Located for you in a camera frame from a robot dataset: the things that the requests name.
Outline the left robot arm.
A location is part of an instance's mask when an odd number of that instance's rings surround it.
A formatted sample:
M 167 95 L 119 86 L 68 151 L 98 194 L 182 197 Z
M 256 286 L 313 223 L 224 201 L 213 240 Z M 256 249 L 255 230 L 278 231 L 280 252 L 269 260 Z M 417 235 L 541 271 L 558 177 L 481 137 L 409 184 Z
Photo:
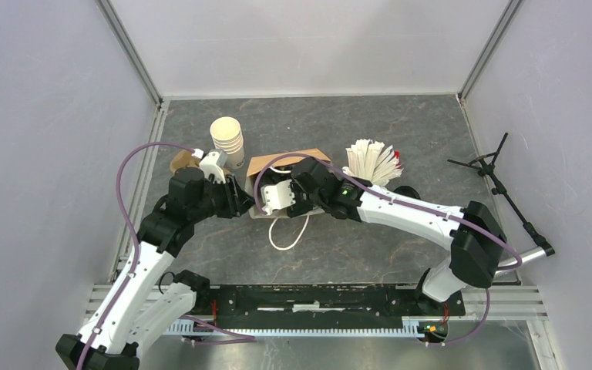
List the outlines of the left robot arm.
M 204 313 L 211 293 L 193 285 L 195 276 L 179 273 L 165 295 L 146 310 L 153 286 L 194 235 L 197 223 L 216 216 L 231 219 L 247 213 L 254 198 L 234 175 L 222 181 L 196 167 L 178 170 L 168 193 L 147 215 L 137 245 L 105 300 L 76 335 L 63 335 L 56 353 L 69 369 L 137 369 L 142 355 L 183 314 Z

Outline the stack of white paper cups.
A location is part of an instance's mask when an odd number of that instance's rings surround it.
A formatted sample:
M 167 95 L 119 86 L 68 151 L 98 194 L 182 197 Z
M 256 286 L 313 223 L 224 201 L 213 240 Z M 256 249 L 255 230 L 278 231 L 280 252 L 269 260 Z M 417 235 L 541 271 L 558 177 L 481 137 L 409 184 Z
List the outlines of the stack of white paper cups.
M 230 116 L 214 120 L 210 125 L 214 146 L 227 154 L 227 166 L 239 169 L 244 165 L 244 137 L 239 121 Z

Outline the brown paper takeout bag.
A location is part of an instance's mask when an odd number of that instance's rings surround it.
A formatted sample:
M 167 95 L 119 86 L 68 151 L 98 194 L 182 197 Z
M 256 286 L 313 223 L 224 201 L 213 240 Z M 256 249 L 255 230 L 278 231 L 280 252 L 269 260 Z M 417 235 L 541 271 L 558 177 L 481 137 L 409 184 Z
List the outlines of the brown paper takeout bag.
M 278 154 L 270 154 L 264 156 L 255 156 L 252 157 L 249 162 L 249 167 L 247 169 L 246 174 L 246 183 L 245 183 L 245 191 L 249 193 L 251 196 L 254 197 L 255 203 L 254 206 L 249 210 L 249 215 L 253 219 L 265 219 L 270 220 L 271 225 L 268 228 L 268 240 L 270 245 L 278 250 L 278 251 L 289 251 L 290 249 L 294 248 L 300 239 L 302 238 L 305 230 L 307 229 L 311 216 L 300 216 L 300 217 L 288 217 L 288 209 L 277 210 L 273 212 L 272 215 L 265 215 L 263 214 L 262 208 L 262 200 L 261 200 L 261 188 L 265 185 L 272 185 L 272 184 L 265 184 L 263 183 L 262 176 L 264 172 L 268 170 L 270 167 L 277 169 L 277 170 L 290 170 L 291 174 L 294 169 L 294 165 L 301 162 L 302 160 L 313 157 L 317 160 L 322 160 L 326 163 L 330 163 L 331 159 L 324 154 L 319 149 L 309 149 L 309 150 L 299 150 L 287 153 L 278 153 Z M 280 245 L 277 244 L 274 240 L 274 227 L 276 223 L 280 219 L 303 219 L 304 223 L 302 228 L 300 229 L 298 235 L 296 236 L 295 240 L 288 245 Z

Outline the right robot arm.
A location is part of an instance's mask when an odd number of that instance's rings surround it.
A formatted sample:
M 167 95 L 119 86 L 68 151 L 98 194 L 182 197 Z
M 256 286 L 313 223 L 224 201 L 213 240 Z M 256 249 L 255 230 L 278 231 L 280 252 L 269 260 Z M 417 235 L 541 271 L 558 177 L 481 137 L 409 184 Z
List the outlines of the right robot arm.
M 506 236 L 483 203 L 471 201 L 465 207 L 428 203 L 367 180 L 336 175 L 329 165 L 314 158 L 296 163 L 291 179 L 301 203 L 339 220 L 393 227 L 449 252 L 419 282 L 414 302 L 423 314 L 435 314 L 463 288 L 492 286 Z

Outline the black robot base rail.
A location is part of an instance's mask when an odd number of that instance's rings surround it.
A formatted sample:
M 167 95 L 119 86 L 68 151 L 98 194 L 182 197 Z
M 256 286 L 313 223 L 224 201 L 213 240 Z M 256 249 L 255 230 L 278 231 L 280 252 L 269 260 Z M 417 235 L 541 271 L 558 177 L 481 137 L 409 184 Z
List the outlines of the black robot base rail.
M 234 329 L 392 329 L 402 319 L 463 316 L 461 293 L 437 303 L 398 284 L 223 284 L 197 293 L 189 316 Z

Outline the black plastic cup lid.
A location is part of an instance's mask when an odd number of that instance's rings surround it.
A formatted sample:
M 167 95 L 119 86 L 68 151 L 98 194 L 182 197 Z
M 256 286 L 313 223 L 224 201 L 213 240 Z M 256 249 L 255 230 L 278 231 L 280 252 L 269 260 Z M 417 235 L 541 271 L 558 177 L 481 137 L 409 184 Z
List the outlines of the black plastic cup lid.
M 270 167 L 268 170 L 264 172 L 262 176 L 262 182 L 265 184 L 277 184 L 285 180 L 291 179 L 291 171 L 290 170 L 277 170 Z

